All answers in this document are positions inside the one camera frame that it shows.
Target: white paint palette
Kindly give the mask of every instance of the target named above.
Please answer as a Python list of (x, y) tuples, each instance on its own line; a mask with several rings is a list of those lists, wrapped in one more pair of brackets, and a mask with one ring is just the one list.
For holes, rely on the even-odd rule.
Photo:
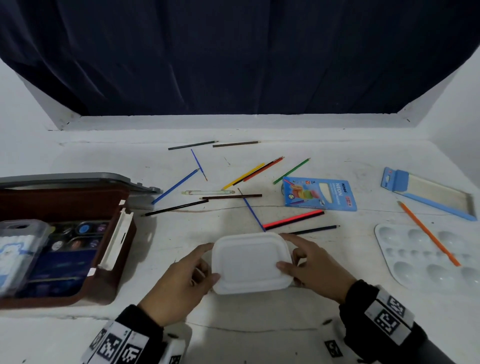
[(480, 296), (479, 259), (471, 244), (448, 230), (431, 229), (431, 232), (462, 266), (454, 266), (416, 226), (375, 226), (375, 236), (395, 280), (410, 290)]

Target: dark blue curtain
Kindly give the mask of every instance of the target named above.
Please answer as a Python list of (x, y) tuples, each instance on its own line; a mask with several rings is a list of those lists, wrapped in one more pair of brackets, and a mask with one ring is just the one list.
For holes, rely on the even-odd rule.
[(478, 0), (0, 0), (0, 57), (82, 115), (392, 113), (480, 42)]

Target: gray case lid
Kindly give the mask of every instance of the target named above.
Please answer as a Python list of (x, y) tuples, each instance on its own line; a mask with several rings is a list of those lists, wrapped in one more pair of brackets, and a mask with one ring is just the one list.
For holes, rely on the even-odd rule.
[(131, 192), (145, 194), (161, 194), (163, 191), (157, 187), (145, 187), (141, 183), (133, 183), (130, 178), (121, 174), (108, 172), (86, 173), (54, 173), (33, 174), (29, 176), (12, 176), (0, 178), (0, 189), (36, 190), (46, 188), (79, 188), (120, 183), (127, 186)]

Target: hand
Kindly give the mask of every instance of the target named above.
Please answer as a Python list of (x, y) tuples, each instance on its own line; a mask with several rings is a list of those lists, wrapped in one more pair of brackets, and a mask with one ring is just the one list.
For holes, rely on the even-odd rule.
[[(355, 277), (314, 242), (293, 234), (280, 236), (298, 248), (292, 253), (293, 264), (278, 262), (276, 267), (315, 293), (339, 304), (345, 303), (348, 290), (357, 281)], [(307, 261), (298, 265), (301, 258), (307, 258)]]
[(220, 279), (218, 273), (211, 274), (210, 267), (202, 259), (202, 255), (212, 248), (213, 243), (199, 245), (173, 263), (138, 307), (163, 327), (187, 317)]

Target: brown case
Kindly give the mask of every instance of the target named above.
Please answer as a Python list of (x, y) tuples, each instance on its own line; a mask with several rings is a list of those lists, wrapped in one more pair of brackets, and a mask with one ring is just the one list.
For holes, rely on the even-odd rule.
[(129, 194), (129, 188), (119, 183), (88, 188), (0, 190), (0, 221), (32, 218), (45, 222), (109, 220), (92, 262), (91, 267), (96, 267), (96, 271), (85, 279), (77, 294), (70, 297), (1, 298), (0, 309), (111, 303), (117, 295), (117, 287), (137, 230), (133, 219), (113, 269), (101, 269), (98, 264), (108, 247), (121, 210), (125, 208), (120, 201), (127, 200)]

